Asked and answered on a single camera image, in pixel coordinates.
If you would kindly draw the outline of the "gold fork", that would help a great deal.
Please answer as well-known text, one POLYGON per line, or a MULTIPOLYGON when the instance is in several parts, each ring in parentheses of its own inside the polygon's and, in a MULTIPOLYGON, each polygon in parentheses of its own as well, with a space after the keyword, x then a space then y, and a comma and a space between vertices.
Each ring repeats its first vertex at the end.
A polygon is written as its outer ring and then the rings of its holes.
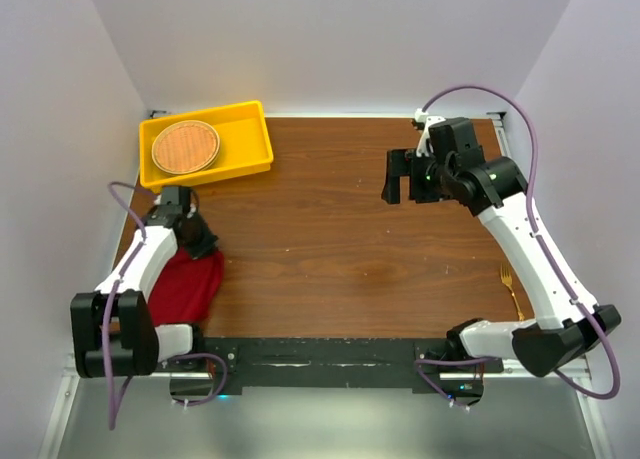
POLYGON ((522 311, 522 308, 520 307, 520 304, 518 302, 515 290, 513 288, 513 277, 511 275, 511 271, 510 271, 509 267, 506 264, 502 264, 500 266, 499 274, 500 274, 500 280, 501 280, 502 284, 509 291, 509 294, 510 294, 510 296, 512 298, 512 302, 514 304, 518 320, 520 322, 523 322, 525 320, 525 316, 524 316, 524 313, 522 311))

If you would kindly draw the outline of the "red cloth napkin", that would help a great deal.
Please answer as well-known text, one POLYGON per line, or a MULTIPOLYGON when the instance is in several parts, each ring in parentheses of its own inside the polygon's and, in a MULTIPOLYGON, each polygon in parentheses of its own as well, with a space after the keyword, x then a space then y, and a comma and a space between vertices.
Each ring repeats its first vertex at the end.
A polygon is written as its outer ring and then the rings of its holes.
POLYGON ((222 284, 224 267, 220 251, 193 259, 180 248, 163 268, 148 300, 153 325, 204 321, 222 284))

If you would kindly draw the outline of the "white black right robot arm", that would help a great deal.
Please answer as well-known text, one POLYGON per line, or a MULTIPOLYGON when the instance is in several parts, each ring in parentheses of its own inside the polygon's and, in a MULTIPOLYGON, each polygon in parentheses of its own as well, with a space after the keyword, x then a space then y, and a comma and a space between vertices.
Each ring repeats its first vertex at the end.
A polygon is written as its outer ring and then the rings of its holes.
POLYGON ((601 334, 621 323, 613 305, 601 305, 581 284, 527 199, 528 184, 506 156, 486 160, 467 118, 446 119, 419 112, 417 147, 386 156, 382 199, 401 200, 400 180, 409 180, 417 203, 455 200, 489 231, 529 298, 533 318, 519 322, 471 319, 447 333, 445 358, 459 372, 482 357, 516 359, 544 377, 592 350, 601 334))

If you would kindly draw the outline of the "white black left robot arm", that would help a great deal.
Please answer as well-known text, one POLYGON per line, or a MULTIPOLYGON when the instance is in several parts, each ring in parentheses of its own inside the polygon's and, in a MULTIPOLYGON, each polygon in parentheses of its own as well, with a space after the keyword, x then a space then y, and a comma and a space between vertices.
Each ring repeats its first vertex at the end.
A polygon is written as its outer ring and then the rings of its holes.
POLYGON ((75 366, 83 378, 146 376, 173 359, 185 371, 200 369, 207 347, 190 323, 155 326, 148 301, 162 270, 179 250, 191 259, 216 251, 217 236, 198 212, 193 189, 166 186, 143 217, 129 249, 113 271, 70 303, 75 366))

